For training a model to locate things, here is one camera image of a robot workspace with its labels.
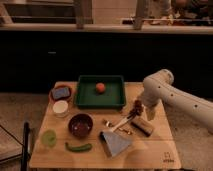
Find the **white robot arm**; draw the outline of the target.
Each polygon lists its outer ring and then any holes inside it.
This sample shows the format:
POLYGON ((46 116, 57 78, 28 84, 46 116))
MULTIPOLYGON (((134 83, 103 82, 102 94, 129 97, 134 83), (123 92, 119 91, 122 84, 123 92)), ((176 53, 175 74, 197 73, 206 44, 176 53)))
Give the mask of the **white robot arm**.
POLYGON ((161 69, 145 77, 142 104, 152 108, 162 100, 186 112, 213 134, 213 102, 181 91, 172 86, 173 82, 174 76, 168 69, 161 69))

